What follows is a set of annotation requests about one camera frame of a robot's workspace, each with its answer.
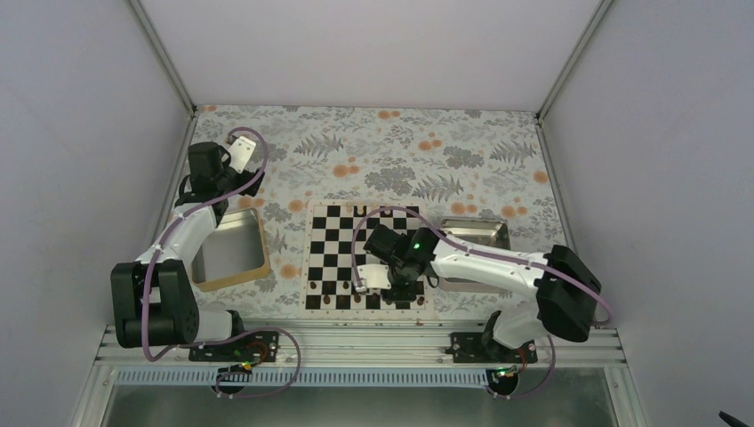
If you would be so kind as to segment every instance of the metal corner post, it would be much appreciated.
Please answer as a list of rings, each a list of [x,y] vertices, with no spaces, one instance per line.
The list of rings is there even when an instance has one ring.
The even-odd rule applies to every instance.
[[[557,75],[555,83],[549,89],[547,97],[545,98],[539,110],[539,113],[537,113],[537,117],[540,119],[540,121],[544,120],[549,111],[552,109],[552,105],[555,103],[557,96],[566,85],[568,77],[571,76],[571,73],[574,71],[576,64],[581,59],[584,50],[586,49],[594,34],[597,32],[600,24],[605,20],[607,13],[610,11],[610,8],[613,6],[615,1],[616,0],[601,0],[599,2],[597,8],[594,10],[594,13],[591,15],[591,19],[587,24],[587,27],[579,37],[579,41],[576,43],[576,46],[571,51],[571,55],[568,57],[565,65],[560,70],[560,74]]]
[[[563,226],[563,234],[565,235],[565,243],[578,253],[576,249],[576,242],[574,239],[574,232],[571,229],[571,222],[568,220],[568,213],[566,211],[566,204],[563,200],[563,193],[560,189],[560,182],[557,180],[557,174],[555,166],[552,164],[552,156],[549,153],[549,147],[547,145],[547,138],[544,134],[544,129],[541,123],[537,124],[537,138],[540,140],[540,147],[542,151],[542,158],[544,159],[545,169],[549,176],[549,182],[552,185],[552,196],[555,198],[555,207],[560,214],[560,224]]]
[[[144,35],[147,37],[149,44],[151,44],[152,51],[155,53],[157,60],[160,62],[160,66],[168,76],[172,88],[178,95],[180,102],[183,104],[186,111],[193,116],[196,111],[196,104],[191,100],[189,91],[186,90],[186,86],[183,84],[183,81],[180,80],[178,70],[172,64],[170,56],[165,50],[163,43],[160,41],[155,27],[152,25],[152,21],[147,15],[147,11],[144,9],[140,0],[125,0],[125,2],[131,7],[134,17],[138,21]]]

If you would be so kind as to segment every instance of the gray leaf pattern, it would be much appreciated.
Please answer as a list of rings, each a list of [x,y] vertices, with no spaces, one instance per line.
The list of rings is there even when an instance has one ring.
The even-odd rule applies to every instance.
[[[203,106],[194,143],[224,143],[236,126],[256,129],[268,142],[260,192],[232,197],[229,211],[251,205],[260,212],[272,274],[196,290],[197,302],[248,318],[299,317],[306,206],[315,199],[420,198],[434,223],[459,215],[505,221],[517,250],[562,244],[534,125],[533,115],[508,111]],[[255,150],[247,169],[259,166],[261,153]],[[442,289],[433,299],[437,318],[475,320],[521,301],[515,294]]]
[[[268,203],[264,206],[263,210],[264,216],[263,218],[267,221],[270,219],[275,220],[277,222],[286,222],[291,219],[292,215],[290,212],[286,211],[277,202]]]
[[[437,178],[431,176],[423,178],[413,191],[413,195],[429,200],[448,201],[451,196],[461,194],[462,191],[460,179],[438,175]]]
[[[368,173],[364,179],[364,183],[367,187],[377,189],[378,191],[392,190],[399,196],[405,196],[411,193],[413,189],[411,184],[406,181],[415,178],[416,175],[414,175],[413,169],[405,166],[395,166],[382,168],[379,173]]]
[[[485,160],[478,154],[472,154],[470,149],[460,149],[458,147],[445,147],[443,154],[448,157],[445,161],[453,169],[460,167],[480,167]]]
[[[413,142],[413,131],[401,125],[392,125],[389,134],[383,139],[385,142],[399,142],[403,148],[408,148]]]
[[[224,130],[221,122],[208,118],[199,122],[195,135],[200,141],[215,141],[220,135],[223,135]]]
[[[504,162],[523,164],[524,160],[534,157],[537,151],[531,144],[517,141],[501,141],[490,154],[490,158]]]
[[[341,138],[337,138],[335,135],[329,137],[322,133],[322,136],[311,135],[306,138],[301,144],[293,150],[294,153],[304,154],[307,156],[327,157],[332,151],[337,151],[343,148],[343,142]]]
[[[288,249],[288,244],[285,242],[285,234],[281,235],[280,230],[275,230],[275,236],[272,236],[272,234],[269,231],[264,232],[265,238],[267,239],[267,251],[270,253],[283,252],[284,249]]]

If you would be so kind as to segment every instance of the white square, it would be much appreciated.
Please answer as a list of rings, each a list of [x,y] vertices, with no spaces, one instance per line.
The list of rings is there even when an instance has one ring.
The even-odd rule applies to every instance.
[[[409,230],[417,230],[419,227],[421,227],[421,221],[419,221],[419,218],[409,218],[405,220],[405,226]]]
[[[338,285],[335,287],[335,294],[336,295],[351,295],[351,282],[338,282]]]
[[[338,279],[337,267],[323,267],[322,268],[322,280],[335,281]]]
[[[337,254],[338,242],[325,242],[325,254]]]
[[[324,229],[313,229],[311,231],[311,241],[312,242],[324,242],[325,241],[325,230]]]
[[[340,240],[341,242],[350,242],[351,240],[353,240],[353,230],[345,229],[339,231],[339,233],[340,234],[338,235],[338,240]]]
[[[319,280],[312,280],[307,283],[307,295],[319,295],[322,293],[322,282]]]
[[[341,227],[340,216],[328,216],[325,220],[325,228],[328,230],[337,230]]]
[[[324,267],[324,266],[325,266],[324,254],[309,255],[309,267]]]
[[[335,310],[335,295],[322,295],[322,305],[319,306],[319,309],[320,310]]]
[[[314,213],[314,216],[327,216],[327,206],[315,205],[312,212]]]
[[[351,298],[351,309],[352,310],[364,310],[366,309],[366,298],[364,298],[363,295],[359,295],[358,302],[356,302],[356,296]]]
[[[351,263],[351,254],[338,254],[338,267],[350,267]]]

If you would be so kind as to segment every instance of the black square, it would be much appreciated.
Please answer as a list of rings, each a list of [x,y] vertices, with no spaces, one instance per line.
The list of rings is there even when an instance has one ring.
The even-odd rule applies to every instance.
[[[337,283],[332,280],[322,282],[322,295],[335,295],[335,289],[337,287]]]
[[[405,218],[393,219],[393,230],[405,230],[408,228],[408,221]]]
[[[309,280],[322,280],[322,267],[309,267]]]
[[[341,230],[353,229],[353,218],[341,218]]]
[[[366,309],[367,310],[379,310],[380,309],[380,295],[379,294],[371,294],[366,296]]]
[[[325,242],[337,242],[340,236],[340,230],[325,230]]]
[[[327,224],[327,219],[322,216],[318,216],[317,218],[314,218],[313,220],[311,220],[312,229],[323,229],[326,224]]]
[[[312,254],[324,254],[325,253],[325,242],[311,242],[311,253]]]
[[[338,295],[335,298],[335,309],[337,310],[350,310],[351,308],[351,295]]]
[[[338,254],[325,254],[325,267],[337,267]]]
[[[338,280],[351,280],[351,268],[338,267]]]
[[[319,310],[322,307],[322,297],[319,295],[307,295],[307,301],[304,305],[307,310]]]

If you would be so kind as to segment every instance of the black mounting bracket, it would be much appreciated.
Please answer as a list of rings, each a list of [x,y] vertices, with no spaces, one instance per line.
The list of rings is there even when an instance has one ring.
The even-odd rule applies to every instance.
[[[244,321],[237,311],[231,311],[233,327],[231,335],[244,332]],[[260,360],[262,347],[267,346],[267,355]],[[274,331],[260,331],[250,334],[240,340],[223,345],[205,345],[204,348],[191,347],[188,360],[192,362],[250,362],[258,365],[261,362],[275,363],[280,334]]]
[[[445,354],[453,355],[453,363],[516,363],[521,364],[523,352],[526,363],[537,362],[537,350],[534,341],[525,342],[518,349],[507,349],[500,345],[494,354],[482,343],[481,332],[454,332],[450,334],[450,347],[445,349]]]

